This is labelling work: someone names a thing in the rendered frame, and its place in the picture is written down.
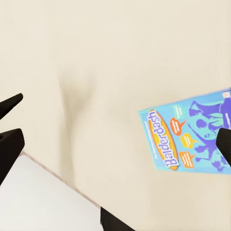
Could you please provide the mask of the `board game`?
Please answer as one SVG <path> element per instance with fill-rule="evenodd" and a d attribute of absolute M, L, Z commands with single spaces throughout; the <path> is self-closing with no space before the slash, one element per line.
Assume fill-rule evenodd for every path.
<path fill-rule="evenodd" d="M 231 130 L 231 87 L 138 111 L 156 170 L 231 175 L 216 146 Z"/>

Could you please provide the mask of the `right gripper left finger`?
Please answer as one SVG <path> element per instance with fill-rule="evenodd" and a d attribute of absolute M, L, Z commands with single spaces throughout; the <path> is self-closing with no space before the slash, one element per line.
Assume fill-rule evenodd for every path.
<path fill-rule="evenodd" d="M 21 155 L 24 146 L 25 140 L 20 128 L 0 133 L 0 186 Z"/>

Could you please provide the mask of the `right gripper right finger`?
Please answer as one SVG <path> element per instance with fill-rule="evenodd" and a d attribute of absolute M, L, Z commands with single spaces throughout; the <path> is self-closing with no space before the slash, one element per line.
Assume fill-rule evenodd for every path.
<path fill-rule="evenodd" d="M 216 146 L 231 167 L 231 130 L 220 128 L 218 131 Z"/>

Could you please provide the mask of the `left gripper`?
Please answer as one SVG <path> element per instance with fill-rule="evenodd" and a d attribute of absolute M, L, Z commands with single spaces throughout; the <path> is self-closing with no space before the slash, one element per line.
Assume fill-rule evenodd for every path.
<path fill-rule="evenodd" d="M 11 112 L 12 109 L 23 100 L 23 98 L 23 94 L 20 93 L 3 102 L 0 102 L 0 119 L 3 119 L 9 112 Z"/>

